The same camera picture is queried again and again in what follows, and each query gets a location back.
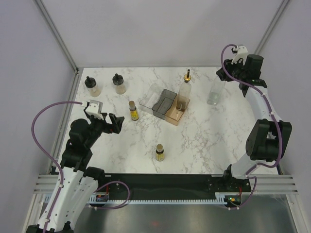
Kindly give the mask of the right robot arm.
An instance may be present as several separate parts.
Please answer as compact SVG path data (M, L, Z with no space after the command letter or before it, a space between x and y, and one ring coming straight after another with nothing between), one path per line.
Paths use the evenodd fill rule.
M260 78L263 57L248 55L244 62L232 63L221 59L222 67L216 74L221 81L236 81L243 96L249 102L256 123L245 144L245 154L230 165L222 178L225 190L233 191L240 185L239 179L247 179L259 166L275 168L284 156L292 125L283 121L270 103L267 84Z

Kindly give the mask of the tall bottle gold pourer brown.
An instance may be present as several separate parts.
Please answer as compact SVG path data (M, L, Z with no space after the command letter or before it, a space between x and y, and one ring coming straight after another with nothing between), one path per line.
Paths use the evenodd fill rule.
M190 91L191 91L191 75L190 69L187 70L187 73L184 75L184 82L180 85L178 96L177 96L177 110L185 111L187 104L190 99Z

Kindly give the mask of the tall clear bottle gold pourer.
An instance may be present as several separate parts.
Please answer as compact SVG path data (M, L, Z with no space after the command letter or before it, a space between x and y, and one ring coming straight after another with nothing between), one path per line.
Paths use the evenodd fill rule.
M217 105L220 100L220 96L223 92L224 87L225 87L225 81L222 81L219 77L216 77L211 86L208 99L207 99L207 104Z

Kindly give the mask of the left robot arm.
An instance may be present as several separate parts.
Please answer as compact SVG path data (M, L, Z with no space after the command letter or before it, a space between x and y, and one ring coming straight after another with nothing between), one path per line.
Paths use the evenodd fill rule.
M87 116L70 125L69 140L61 157L59 176L51 199L28 233L71 233L90 196L106 187L104 170L88 166L91 147L103 133L120 133L124 117L103 113L106 120Z

